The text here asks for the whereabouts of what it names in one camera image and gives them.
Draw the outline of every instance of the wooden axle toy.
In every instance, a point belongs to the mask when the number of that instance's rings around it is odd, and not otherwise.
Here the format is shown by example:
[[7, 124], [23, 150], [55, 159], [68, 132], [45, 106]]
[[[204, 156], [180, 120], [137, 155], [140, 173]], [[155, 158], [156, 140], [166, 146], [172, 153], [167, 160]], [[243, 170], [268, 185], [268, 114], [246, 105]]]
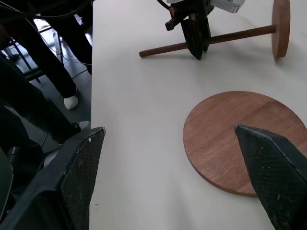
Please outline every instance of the wooden axle toy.
[[[290, 38], [290, 1], [289, 0], [274, 0], [272, 25], [259, 27], [256, 29], [245, 30], [241, 32], [224, 34], [220, 36], [210, 37], [205, 39], [204, 45], [234, 41], [248, 37], [272, 34], [272, 52], [275, 59], [285, 57]], [[163, 46], [154, 49], [148, 49], [140, 52], [140, 57], [146, 57], [156, 54], [168, 53], [176, 50], [187, 49], [186, 42]]]

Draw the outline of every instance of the round wooden board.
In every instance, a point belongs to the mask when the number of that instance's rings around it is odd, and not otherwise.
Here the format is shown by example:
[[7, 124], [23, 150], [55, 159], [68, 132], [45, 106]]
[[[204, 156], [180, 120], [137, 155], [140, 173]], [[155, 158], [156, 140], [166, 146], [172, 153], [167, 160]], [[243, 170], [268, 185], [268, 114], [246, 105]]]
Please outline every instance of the round wooden board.
[[276, 32], [272, 34], [272, 51], [275, 59], [287, 54], [290, 39], [290, 0], [274, 0], [272, 24]]
[[307, 129], [287, 106], [254, 92], [216, 94], [190, 112], [183, 129], [183, 143], [194, 169], [218, 188], [257, 196], [234, 132], [235, 124], [285, 136], [307, 156]]

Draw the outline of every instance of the wooden dowel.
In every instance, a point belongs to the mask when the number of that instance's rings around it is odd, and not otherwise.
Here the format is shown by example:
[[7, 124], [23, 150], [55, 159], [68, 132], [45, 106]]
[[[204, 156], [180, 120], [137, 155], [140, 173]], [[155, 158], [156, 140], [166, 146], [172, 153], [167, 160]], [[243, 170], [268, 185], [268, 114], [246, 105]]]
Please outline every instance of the wooden dowel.
[[[275, 25], [269, 25], [265, 27], [260, 27], [256, 29], [251, 29], [251, 30], [244, 30], [240, 32], [235, 32], [231, 34], [224, 34], [220, 36], [215, 36], [211, 37], [207, 40], [204, 41], [205, 45], [211, 45], [211, 44], [216, 44], [216, 43], [221, 43], [221, 42], [228, 42], [228, 41], [234, 41], [234, 40], [239, 40], [243, 38], [248, 38], [248, 37], [256, 37], [260, 35], [267, 35], [267, 34], [273, 34], [276, 32], [276, 26]], [[182, 49], [187, 49], [188, 44], [186, 42], [184, 43], [178, 43], [170, 46], [163, 46], [155, 49], [148, 49], [140, 52], [140, 57], [146, 57], [146, 56], [151, 56], [155, 54], [162, 54], [162, 53], [168, 53], [176, 50], [182, 50]]]

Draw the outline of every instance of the white table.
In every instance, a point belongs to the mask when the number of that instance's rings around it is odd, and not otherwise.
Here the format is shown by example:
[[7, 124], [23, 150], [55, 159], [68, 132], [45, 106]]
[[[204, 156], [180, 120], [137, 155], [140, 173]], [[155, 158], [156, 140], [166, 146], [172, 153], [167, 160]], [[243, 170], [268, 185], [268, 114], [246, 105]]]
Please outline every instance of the white table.
[[[273, 0], [247, 0], [238, 14], [215, 9], [212, 35], [271, 23]], [[96, 0], [92, 127], [105, 126], [91, 202], [92, 230], [272, 230], [257, 198], [229, 194], [190, 165], [182, 129], [191, 109], [225, 91], [252, 91], [307, 123], [307, 2], [292, 1], [288, 54], [278, 65], [271, 36], [141, 59], [148, 48], [184, 42], [156, 0]]]

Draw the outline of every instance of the black cable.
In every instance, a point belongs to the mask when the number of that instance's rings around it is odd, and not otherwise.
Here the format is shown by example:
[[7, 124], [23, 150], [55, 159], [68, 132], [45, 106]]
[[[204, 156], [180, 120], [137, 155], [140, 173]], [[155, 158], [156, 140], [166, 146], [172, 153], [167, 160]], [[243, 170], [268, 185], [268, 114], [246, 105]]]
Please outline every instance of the black cable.
[[158, 1], [158, 3], [160, 3], [165, 9], [169, 10], [169, 6], [168, 6], [165, 2], [163, 2], [162, 0], [157, 0], [157, 1]]
[[42, 12], [48, 11], [50, 9], [53, 9], [57, 6], [60, 6], [63, 3], [66, 3], [66, 1], [58, 2], [58, 3], [52, 4], [52, 5], [48, 5], [46, 7], [40, 8], [40, 9], [35, 10], [35, 11], [30, 11], [30, 12], [20, 12], [20, 11], [14, 10], [14, 9], [10, 9], [9, 7], [0, 5], [0, 8], [11, 11], [15, 14], [12, 17], [0, 19], [0, 23], [9, 23], [9, 22], [16, 21], [16, 20], [19, 20], [19, 19], [24, 19], [24, 18], [27, 18], [27, 17], [32, 17], [32, 18], [37, 18], [37, 19], [48, 19], [48, 18], [65, 19], [65, 18], [72, 17], [75, 14], [82, 11], [86, 7], [86, 5], [89, 4], [91, 1], [92, 0], [84, 0], [83, 3], [77, 9], [75, 9], [74, 11], [72, 11], [70, 13], [63, 14], [63, 15], [36, 15], [36, 14], [42, 13]]

